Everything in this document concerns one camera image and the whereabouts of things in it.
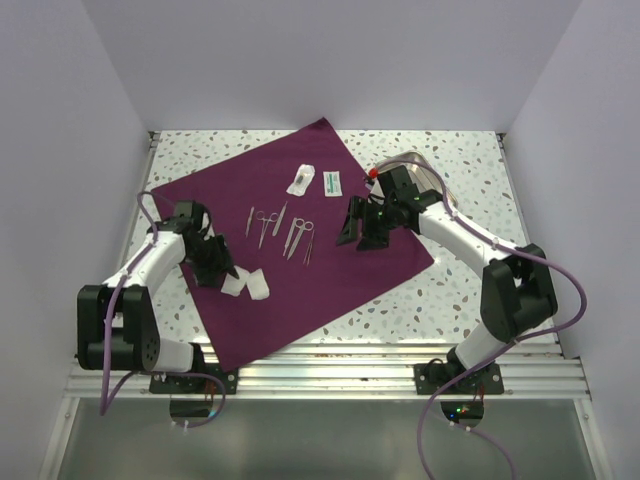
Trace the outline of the white gauze pad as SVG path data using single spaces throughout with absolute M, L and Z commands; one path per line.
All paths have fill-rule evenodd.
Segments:
M 223 294 L 238 297 L 246 286 L 249 272 L 239 266 L 235 267 L 236 275 L 227 273 L 220 291 Z
M 246 286 L 250 298 L 254 301 L 265 300 L 270 296 L 270 288 L 262 269 L 257 269 L 249 274 Z

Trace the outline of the stainless steel tray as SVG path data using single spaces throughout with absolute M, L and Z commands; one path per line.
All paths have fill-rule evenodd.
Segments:
M 413 183 L 417 185 L 420 192 L 434 190 L 442 196 L 447 197 L 450 207 L 457 209 L 458 201 L 450 192 L 435 168 L 427 161 L 420 152 L 410 150 L 400 153 L 388 159 L 377 162 L 373 169 L 379 174 L 390 170 L 393 167 L 405 166 Z

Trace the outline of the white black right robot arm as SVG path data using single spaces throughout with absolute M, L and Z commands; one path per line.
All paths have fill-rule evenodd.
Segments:
M 557 312 L 545 254 L 534 244 L 518 247 L 478 227 L 453 206 L 442 181 L 424 190 L 398 161 L 371 170 L 367 180 L 380 192 L 351 197 L 338 245 L 380 250 L 388 247 L 391 231 L 403 227 L 447 248 L 481 280 L 480 325 L 446 361 L 432 361 L 423 370 L 431 381 L 468 392 L 481 380 L 479 367 Z

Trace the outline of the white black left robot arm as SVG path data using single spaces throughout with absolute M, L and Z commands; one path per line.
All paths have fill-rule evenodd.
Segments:
M 153 222 L 141 248 L 121 269 L 77 295 L 76 358 L 85 370 L 172 373 L 185 392 L 208 379 L 202 349 L 161 336 L 153 297 L 171 270 L 187 265 L 195 284 L 219 288 L 238 278 L 226 239 L 212 232 L 209 209 L 179 201 L 173 214 Z

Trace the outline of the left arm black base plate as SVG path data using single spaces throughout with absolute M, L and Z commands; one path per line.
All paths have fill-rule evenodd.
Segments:
M 196 376 L 181 374 L 154 374 L 149 392 L 159 395 L 235 395 L 239 381 L 239 370 L 224 372 L 217 363 L 208 363 L 204 373 Z

